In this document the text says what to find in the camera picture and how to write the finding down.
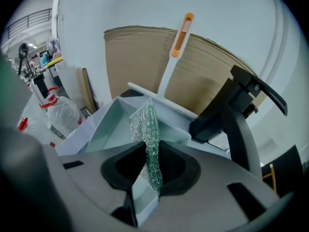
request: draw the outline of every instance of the wooden stick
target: wooden stick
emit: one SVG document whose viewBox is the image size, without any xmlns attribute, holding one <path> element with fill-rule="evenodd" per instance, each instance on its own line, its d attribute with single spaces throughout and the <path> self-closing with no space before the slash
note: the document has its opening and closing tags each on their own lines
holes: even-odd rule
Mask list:
<svg viewBox="0 0 309 232">
<path fill-rule="evenodd" d="M 267 177 L 270 177 L 270 176 L 271 176 L 271 173 L 270 173 L 270 174 L 264 175 L 264 176 L 263 176 L 263 180 L 264 180 L 265 178 L 267 178 Z"/>
<path fill-rule="evenodd" d="M 275 193 L 277 193 L 275 170 L 274 170 L 274 166 L 272 164 L 270 165 L 270 171 L 271 171 L 271 175 L 272 175 L 272 186 L 273 186 Z"/>
</svg>

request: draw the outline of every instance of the cardboard sheet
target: cardboard sheet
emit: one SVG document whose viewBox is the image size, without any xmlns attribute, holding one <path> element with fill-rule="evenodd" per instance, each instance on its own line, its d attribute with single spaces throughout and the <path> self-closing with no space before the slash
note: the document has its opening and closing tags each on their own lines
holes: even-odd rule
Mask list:
<svg viewBox="0 0 309 232">
<path fill-rule="evenodd" d="M 89 110 L 89 112 L 93 114 L 97 109 L 93 102 L 87 70 L 86 68 L 77 68 L 76 73 L 83 100 L 86 104 L 86 108 Z"/>
<path fill-rule="evenodd" d="M 104 34 L 107 75 L 112 98 L 132 82 L 154 93 L 169 60 L 177 31 L 131 26 Z M 165 98 L 199 115 L 218 93 L 236 64 L 255 74 L 248 64 L 213 41 L 190 35 L 174 70 Z M 263 93 L 254 100 L 259 106 Z"/>
</svg>

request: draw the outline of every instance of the black lever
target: black lever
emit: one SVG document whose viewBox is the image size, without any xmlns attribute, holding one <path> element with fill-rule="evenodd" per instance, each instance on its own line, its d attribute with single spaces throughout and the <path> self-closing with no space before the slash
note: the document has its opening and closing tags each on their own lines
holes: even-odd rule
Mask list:
<svg viewBox="0 0 309 232">
<path fill-rule="evenodd" d="M 234 65 L 231 69 L 231 73 L 234 77 L 234 80 L 244 86 L 255 97 L 260 93 L 260 91 L 263 91 L 268 97 L 271 98 L 271 100 L 277 105 L 283 114 L 287 116 L 288 106 L 285 100 L 268 84 L 263 82 L 257 76 L 252 75 L 251 73 L 236 65 Z"/>
</svg>

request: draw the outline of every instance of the red tag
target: red tag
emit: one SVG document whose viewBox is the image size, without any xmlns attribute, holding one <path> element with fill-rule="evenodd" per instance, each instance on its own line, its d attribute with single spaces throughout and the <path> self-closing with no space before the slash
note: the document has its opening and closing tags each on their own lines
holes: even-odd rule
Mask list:
<svg viewBox="0 0 309 232">
<path fill-rule="evenodd" d="M 82 122 L 83 122 L 82 117 L 79 117 L 79 119 L 78 119 L 78 121 L 77 121 L 77 124 L 81 125 L 81 124 L 82 124 Z"/>
</svg>

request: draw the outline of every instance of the metal railing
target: metal railing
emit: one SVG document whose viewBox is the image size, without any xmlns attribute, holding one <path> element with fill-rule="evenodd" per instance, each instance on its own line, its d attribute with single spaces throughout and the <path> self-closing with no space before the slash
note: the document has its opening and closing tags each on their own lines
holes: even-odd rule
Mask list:
<svg viewBox="0 0 309 232">
<path fill-rule="evenodd" d="M 6 27 L 2 33 L 1 44 L 8 41 L 10 38 L 21 33 L 23 30 L 33 27 L 37 24 L 49 21 L 51 19 L 52 9 L 41 10 L 29 14 L 18 21 L 15 21 L 10 26 Z"/>
</svg>

